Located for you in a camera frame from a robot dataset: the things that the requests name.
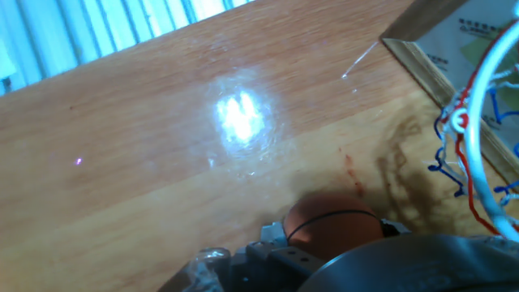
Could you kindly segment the gripper right finger with pad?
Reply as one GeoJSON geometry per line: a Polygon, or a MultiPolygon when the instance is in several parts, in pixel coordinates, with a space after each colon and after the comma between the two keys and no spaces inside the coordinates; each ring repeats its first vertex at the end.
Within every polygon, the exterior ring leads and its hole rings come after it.
{"type": "Polygon", "coordinates": [[[400,222],[381,219],[380,224],[385,238],[411,234],[411,231],[400,222]]]}

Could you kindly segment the gripper left finger with pad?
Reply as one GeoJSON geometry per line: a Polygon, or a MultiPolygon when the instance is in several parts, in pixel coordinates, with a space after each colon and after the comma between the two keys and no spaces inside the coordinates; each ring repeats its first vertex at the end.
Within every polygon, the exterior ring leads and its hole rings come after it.
{"type": "Polygon", "coordinates": [[[260,240],[231,252],[199,251],[158,292],[296,291],[324,262],[288,244],[282,225],[262,227],[260,240]]]}

